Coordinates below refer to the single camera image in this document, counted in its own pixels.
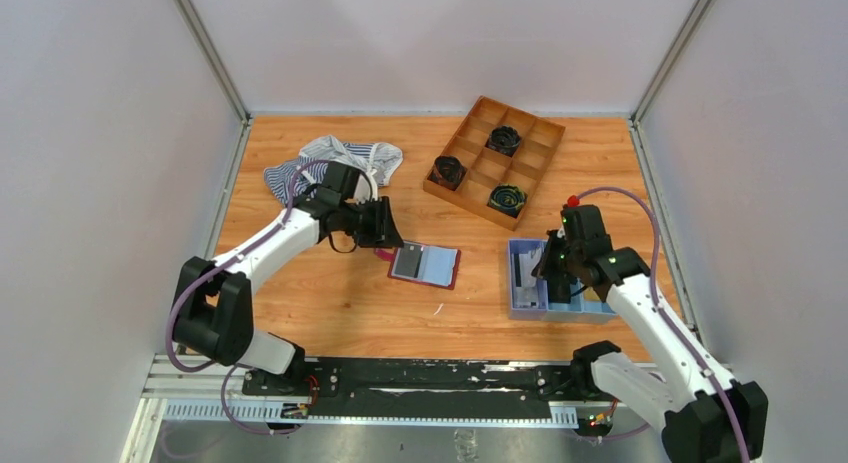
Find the red leather card holder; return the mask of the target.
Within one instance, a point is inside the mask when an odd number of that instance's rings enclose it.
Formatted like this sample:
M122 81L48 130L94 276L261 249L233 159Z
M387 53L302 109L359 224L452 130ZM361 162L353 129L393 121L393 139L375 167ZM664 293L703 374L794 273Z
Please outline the red leather card holder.
M424 246L424 254L417 279L400 278L392 274L396 251L408 243L418 243ZM461 251L459 249L427 245L413 241L405 241L403 246L392 248L391 250L373 250L373 253L378 258L390 263L387 273L389 278L446 290L454 289L461 258Z

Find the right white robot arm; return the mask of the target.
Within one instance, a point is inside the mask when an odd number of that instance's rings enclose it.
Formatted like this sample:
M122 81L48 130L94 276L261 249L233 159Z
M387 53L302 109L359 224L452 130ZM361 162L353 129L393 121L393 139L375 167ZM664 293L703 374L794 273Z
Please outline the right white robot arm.
M548 233L534 274L591 288L639 338L659 376L605 340L574 351L571 387L585 397L609 395L656 430L672 462L759 462L768 398L740 382L686 328L632 248L616 248L600 209L567 204L562 226Z

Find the grey VIP credit card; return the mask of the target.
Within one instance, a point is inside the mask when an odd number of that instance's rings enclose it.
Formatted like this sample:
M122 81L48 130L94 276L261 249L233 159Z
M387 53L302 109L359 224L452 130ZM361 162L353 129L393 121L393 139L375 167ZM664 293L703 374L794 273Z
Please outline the grey VIP credit card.
M424 246L418 243L408 243L396 251L392 274L400 278L417 279Z

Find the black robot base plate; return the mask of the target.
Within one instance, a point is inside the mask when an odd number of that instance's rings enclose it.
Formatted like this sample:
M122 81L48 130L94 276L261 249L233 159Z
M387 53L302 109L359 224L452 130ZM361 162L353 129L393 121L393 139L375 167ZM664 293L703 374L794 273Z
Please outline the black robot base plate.
M610 395L580 390L562 362L309 358L295 376L250 370L241 392L303 401L311 416L330 420L558 421L559 405L581 417L612 406Z

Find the dark VIP credit card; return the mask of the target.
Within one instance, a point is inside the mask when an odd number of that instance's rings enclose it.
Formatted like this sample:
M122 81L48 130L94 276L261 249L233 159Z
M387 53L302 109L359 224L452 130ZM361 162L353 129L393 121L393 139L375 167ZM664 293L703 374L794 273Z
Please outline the dark VIP credit card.
M568 279L548 280L548 301L550 305L570 305L572 299L572 285Z

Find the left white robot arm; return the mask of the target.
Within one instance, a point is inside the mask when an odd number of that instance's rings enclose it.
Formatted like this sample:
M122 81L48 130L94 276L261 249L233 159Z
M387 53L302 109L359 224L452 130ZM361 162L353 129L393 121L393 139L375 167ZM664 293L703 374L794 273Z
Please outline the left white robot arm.
M298 380L304 349L260 330L253 298L263 284L302 252L342 232L356 248L399 248L389 197L373 176L323 161L322 178L298 189L308 162L289 179L284 210L264 229L213 259L192 257L179 273L166 323L166 350L177 369L192 373L213 364L245 367Z

